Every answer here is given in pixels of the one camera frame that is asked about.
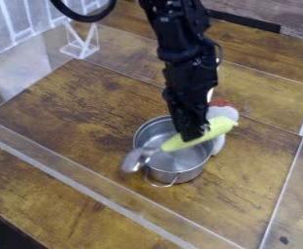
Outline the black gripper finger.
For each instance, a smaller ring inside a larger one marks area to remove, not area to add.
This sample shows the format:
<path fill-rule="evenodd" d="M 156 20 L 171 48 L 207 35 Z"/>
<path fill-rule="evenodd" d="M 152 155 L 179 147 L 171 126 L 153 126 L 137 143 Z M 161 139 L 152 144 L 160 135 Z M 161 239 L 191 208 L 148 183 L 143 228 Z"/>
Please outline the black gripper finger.
<path fill-rule="evenodd" d="M 208 94 L 169 95 L 169 109 L 173 123 L 184 142 L 200 138 L 209 126 Z"/>

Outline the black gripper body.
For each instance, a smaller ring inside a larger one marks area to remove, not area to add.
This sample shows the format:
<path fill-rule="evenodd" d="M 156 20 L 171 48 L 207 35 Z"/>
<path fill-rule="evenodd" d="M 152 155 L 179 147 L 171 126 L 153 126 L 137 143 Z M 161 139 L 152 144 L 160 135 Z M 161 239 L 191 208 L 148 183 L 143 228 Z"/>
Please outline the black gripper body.
<path fill-rule="evenodd" d="M 219 85 L 220 48 L 204 35 L 159 38 L 157 56 L 165 62 L 164 98 L 171 107 L 208 106 L 208 93 Z"/>

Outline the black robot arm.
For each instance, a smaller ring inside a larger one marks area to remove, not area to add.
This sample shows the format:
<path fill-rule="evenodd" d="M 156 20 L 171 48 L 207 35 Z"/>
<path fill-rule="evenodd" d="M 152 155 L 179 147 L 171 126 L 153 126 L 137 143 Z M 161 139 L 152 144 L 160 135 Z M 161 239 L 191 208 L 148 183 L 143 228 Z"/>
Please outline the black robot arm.
<path fill-rule="evenodd" d="M 219 85 L 217 47 L 204 35 L 212 26 L 201 0 L 139 0 L 157 36 L 157 56 L 173 123 L 181 139 L 200 138 L 209 129 L 208 92 Z"/>

